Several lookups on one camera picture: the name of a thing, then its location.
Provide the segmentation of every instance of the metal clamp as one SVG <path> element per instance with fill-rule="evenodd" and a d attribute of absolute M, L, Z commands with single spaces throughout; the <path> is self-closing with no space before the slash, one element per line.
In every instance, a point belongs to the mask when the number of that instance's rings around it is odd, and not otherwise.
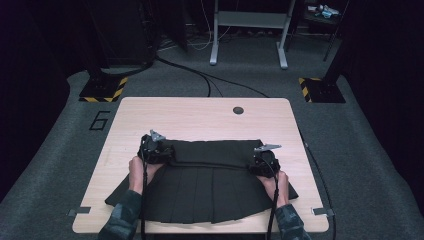
<path fill-rule="evenodd" d="M 332 217 L 336 215 L 333 209 L 325 209 L 325 208 L 311 208 L 312 214 L 317 215 L 326 215 L 327 217 Z"/>
<path fill-rule="evenodd" d="M 253 151 L 255 152 L 265 152 L 271 149 L 280 148 L 281 145 L 272 145 L 272 144 L 265 144 L 261 147 L 255 148 Z"/>
<path fill-rule="evenodd" d="M 153 131 L 153 129 L 150 130 L 150 136 L 152 137 L 153 142 L 157 142 L 157 141 L 161 141 L 161 140 L 166 139 L 165 136 L 162 136 L 159 133 Z"/>

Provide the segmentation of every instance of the black fabric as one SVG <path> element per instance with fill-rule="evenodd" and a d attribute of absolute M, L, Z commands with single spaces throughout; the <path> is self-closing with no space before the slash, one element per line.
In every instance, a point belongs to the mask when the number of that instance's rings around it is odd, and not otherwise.
<path fill-rule="evenodd" d="M 260 140 L 165 140 L 164 145 L 174 146 L 175 162 L 170 162 L 171 166 L 246 169 L 248 164 L 253 163 L 253 149 L 263 144 Z"/>
<path fill-rule="evenodd" d="M 165 223 L 218 223 L 271 208 L 262 183 L 249 173 L 260 140 L 186 142 L 174 145 L 176 161 L 160 168 L 147 186 L 145 219 Z M 106 203 L 115 206 L 129 187 L 127 176 Z M 290 185 L 289 198 L 297 198 Z"/>

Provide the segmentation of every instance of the sleeve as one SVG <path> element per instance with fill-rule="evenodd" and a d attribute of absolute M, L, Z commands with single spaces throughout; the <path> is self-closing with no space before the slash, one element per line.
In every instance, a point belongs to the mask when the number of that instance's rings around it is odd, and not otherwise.
<path fill-rule="evenodd" d="M 303 228 L 303 221 L 300 219 L 293 205 L 287 204 L 275 211 L 278 228 L 280 229 L 281 238 L 283 240 L 304 239 L 309 240 L 311 237 Z"/>
<path fill-rule="evenodd" d="M 141 210 L 141 195 L 127 190 L 100 230 L 97 239 L 132 239 L 137 230 Z"/>

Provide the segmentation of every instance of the dark background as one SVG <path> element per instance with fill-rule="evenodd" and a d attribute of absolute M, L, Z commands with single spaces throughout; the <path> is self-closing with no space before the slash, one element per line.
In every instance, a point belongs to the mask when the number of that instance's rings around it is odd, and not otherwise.
<path fill-rule="evenodd" d="M 254 2 L 257 1 L 251 1 L 249 6 L 267 6 Z M 343 43 L 347 46 L 337 58 L 342 68 L 338 71 L 348 79 L 376 136 L 424 213 L 424 193 L 420 188 L 424 182 L 424 28 L 420 8 L 417 3 L 400 0 L 365 2 L 355 1 L 346 20 Z M 87 59 L 102 67 L 110 63 L 84 2 L 72 1 L 72 11 L 64 8 L 70 6 L 68 3 L 1 2 L 2 199 L 36 154 L 66 104 L 66 79 L 87 69 Z M 213 12 L 212 3 L 205 1 L 209 15 Z M 198 2 L 191 0 L 186 4 L 193 19 L 200 21 L 201 17 L 196 17 Z M 90 54 L 81 53 L 76 45 L 75 39 L 81 36 Z"/>

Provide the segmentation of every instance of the human hand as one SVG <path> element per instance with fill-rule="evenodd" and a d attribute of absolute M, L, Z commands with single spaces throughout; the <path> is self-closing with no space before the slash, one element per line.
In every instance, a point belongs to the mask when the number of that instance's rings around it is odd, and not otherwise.
<path fill-rule="evenodd" d="M 141 194 L 143 192 L 143 176 L 144 176 L 144 167 L 143 161 L 135 156 L 129 161 L 128 168 L 130 170 L 130 190 Z M 147 164 L 147 184 L 149 184 L 153 177 L 155 176 L 156 171 L 161 168 L 163 164 Z"/>
<path fill-rule="evenodd" d="M 265 187 L 265 191 L 268 196 L 273 200 L 275 192 L 275 180 L 274 178 L 266 178 L 263 176 L 257 176 Z M 289 204 L 289 177 L 283 171 L 279 171 L 276 174 L 278 179 L 278 199 L 277 208 Z"/>

